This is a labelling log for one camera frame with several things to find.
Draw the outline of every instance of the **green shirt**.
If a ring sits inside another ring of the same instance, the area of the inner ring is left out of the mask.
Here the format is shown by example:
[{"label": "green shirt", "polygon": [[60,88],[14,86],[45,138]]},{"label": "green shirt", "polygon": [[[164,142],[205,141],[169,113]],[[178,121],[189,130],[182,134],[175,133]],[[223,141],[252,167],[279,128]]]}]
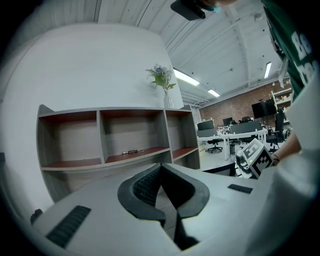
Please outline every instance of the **green shirt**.
[{"label": "green shirt", "polygon": [[294,100],[304,86],[308,85],[312,75],[319,71],[319,62],[305,34],[312,24],[309,24],[306,31],[300,28],[302,26],[299,24],[302,23],[303,17],[298,7],[295,12],[290,12],[288,4],[283,3],[284,1],[261,0],[261,2],[264,4],[274,45],[278,46],[276,52],[282,60],[285,56],[288,58],[287,72],[290,75]]}]

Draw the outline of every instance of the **small object on shelf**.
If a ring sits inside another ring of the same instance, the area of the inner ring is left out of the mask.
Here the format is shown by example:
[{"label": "small object on shelf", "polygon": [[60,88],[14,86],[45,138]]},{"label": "small object on shelf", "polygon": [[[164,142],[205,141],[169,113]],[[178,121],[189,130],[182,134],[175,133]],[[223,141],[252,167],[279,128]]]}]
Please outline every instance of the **small object on shelf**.
[{"label": "small object on shelf", "polygon": [[122,152],[122,155],[125,155],[125,154],[132,154],[132,153],[138,153],[138,150],[129,150],[128,152]]}]

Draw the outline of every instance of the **white wall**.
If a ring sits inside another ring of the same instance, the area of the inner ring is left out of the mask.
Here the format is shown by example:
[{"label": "white wall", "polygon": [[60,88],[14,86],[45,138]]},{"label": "white wall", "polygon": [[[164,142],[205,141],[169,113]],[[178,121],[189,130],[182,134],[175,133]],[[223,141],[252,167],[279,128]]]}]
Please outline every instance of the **white wall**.
[{"label": "white wall", "polygon": [[[119,24],[67,26],[32,45],[8,80],[0,114],[6,178],[25,219],[53,204],[36,151],[39,105],[54,111],[163,107],[163,90],[150,84],[145,72],[155,63],[172,66],[160,36]],[[183,107],[178,85],[170,95],[175,108]]]}]

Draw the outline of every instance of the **ceiling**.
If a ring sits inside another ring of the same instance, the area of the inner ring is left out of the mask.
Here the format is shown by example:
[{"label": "ceiling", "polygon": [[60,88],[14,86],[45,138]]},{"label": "ceiling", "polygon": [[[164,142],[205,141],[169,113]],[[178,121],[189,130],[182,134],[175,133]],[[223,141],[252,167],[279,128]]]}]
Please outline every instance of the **ceiling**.
[{"label": "ceiling", "polygon": [[[42,33],[83,22],[122,23],[159,34],[173,66],[200,82],[178,81],[185,104],[204,107],[275,81],[281,60],[270,40],[263,5],[239,0],[204,20],[188,21],[174,0],[47,0],[24,21],[10,50]],[[261,14],[255,21],[254,15]],[[266,64],[272,62],[264,79]],[[216,98],[208,90],[221,95]]]}]

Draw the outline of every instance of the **brick wall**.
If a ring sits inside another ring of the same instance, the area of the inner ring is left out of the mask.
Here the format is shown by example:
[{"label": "brick wall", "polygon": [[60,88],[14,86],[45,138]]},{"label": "brick wall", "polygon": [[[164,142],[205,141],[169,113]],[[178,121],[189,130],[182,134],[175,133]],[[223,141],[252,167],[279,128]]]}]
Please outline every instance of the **brick wall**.
[{"label": "brick wall", "polygon": [[[233,118],[233,120],[237,122],[238,120],[241,120],[243,117],[253,118],[254,112],[251,107],[252,104],[258,103],[261,99],[263,101],[269,100],[269,95],[271,96],[271,91],[276,93],[288,89],[290,87],[291,84],[286,84],[285,81],[284,88],[281,88],[279,82],[275,82],[275,86],[272,86],[272,83],[267,84],[265,86],[248,91],[238,96],[201,108],[201,119],[213,118],[214,125],[217,127],[223,126],[223,119],[225,118]],[[273,115],[268,116],[268,123],[271,126],[275,125],[275,117]]]}]

